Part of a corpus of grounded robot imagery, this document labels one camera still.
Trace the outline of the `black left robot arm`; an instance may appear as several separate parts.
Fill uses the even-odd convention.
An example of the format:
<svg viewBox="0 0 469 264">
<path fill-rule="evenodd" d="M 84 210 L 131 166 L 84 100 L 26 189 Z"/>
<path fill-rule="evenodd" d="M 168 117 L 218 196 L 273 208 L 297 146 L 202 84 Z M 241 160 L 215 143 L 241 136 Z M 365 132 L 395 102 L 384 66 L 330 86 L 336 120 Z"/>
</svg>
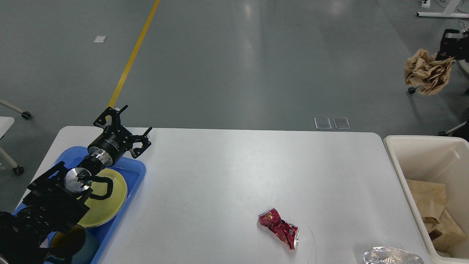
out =
<svg viewBox="0 0 469 264">
<path fill-rule="evenodd" d="M 42 248 L 51 232 L 69 233 L 89 212 L 87 200 L 104 201 L 114 190 L 111 178 L 99 176 L 114 166 L 126 152 L 136 159 L 150 146 L 149 132 L 133 134 L 121 122 L 121 109 L 107 107 L 93 125 L 102 133 L 87 147 L 87 155 L 75 167 L 64 161 L 28 185 L 22 199 L 23 209 L 17 214 L 1 212 L 1 259 L 7 264 L 42 264 L 51 254 L 64 254 L 71 262 L 71 250 Z"/>
</svg>

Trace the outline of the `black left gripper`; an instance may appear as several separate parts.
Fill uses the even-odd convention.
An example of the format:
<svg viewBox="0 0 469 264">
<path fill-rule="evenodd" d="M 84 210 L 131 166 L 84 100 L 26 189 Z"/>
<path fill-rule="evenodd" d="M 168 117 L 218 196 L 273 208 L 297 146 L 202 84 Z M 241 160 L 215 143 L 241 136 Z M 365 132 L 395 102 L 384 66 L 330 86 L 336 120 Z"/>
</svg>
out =
<svg viewBox="0 0 469 264">
<path fill-rule="evenodd" d="M 137 159 L 151 146 L 148 134 L 152 127 L 147 128 L 142 135 L 133 135 L 122 125 L 120 115 L 127 107 L 113 109 L 109 106 L 93 122 L 103 132 L 89 144 L 88 155 L 105 167 L 115 165 L 127 151 Z"/>
</svg>

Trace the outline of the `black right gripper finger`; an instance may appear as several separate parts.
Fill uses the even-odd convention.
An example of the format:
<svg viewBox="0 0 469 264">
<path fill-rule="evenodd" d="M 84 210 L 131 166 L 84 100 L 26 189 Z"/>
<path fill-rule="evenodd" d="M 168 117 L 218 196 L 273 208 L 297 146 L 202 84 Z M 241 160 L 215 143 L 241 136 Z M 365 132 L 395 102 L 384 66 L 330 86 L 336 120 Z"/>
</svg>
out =
<svg viewBox="0 0 469 264">
<path fill-rule="evenodd" d="M 441 37 L 437 61 L 454 58 L 458 61 L 469 61 L 469 31 L 468 29 L 445 29 Z"/>
</svg>

